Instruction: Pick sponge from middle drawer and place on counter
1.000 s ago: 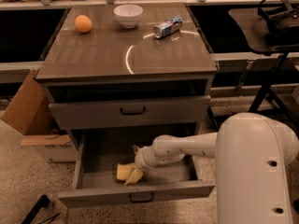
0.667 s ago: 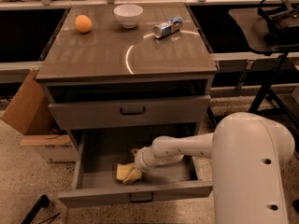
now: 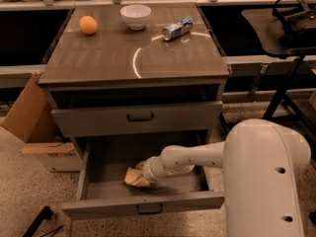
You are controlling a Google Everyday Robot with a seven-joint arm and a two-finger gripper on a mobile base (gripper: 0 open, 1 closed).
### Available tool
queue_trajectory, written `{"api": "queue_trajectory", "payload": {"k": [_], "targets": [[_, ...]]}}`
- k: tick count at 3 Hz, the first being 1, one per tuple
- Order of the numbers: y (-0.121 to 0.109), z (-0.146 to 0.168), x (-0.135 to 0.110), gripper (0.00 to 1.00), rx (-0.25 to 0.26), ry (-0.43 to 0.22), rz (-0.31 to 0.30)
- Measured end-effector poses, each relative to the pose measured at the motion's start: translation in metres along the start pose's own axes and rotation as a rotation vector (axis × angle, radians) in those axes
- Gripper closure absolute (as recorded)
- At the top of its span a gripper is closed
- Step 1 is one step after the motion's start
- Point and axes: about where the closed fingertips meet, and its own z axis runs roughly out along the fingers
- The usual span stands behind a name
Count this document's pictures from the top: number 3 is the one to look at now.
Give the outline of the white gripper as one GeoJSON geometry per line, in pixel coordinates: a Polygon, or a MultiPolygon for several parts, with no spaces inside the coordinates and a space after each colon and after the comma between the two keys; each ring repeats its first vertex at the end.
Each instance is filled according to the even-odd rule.
{"type": "Polygon", "coordinates": [[[156,183],[168,175],[168,170],[163,166],[161,158],[156,156],[139,162],[135,169],[142,169],[142,175],[149,183],[156,183]]]}

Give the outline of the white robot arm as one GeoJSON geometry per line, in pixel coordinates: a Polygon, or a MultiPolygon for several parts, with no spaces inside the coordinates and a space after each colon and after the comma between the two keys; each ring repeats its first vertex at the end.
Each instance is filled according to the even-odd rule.
{"type": "Polygon", "coordinates": [[[251,118],[236,124],[223,142],[171,145],[142,165],[154,183],[188,166],[223,169],[227,237],[305,237],[295,174],[311,149],[297,131],[251,118]]]}

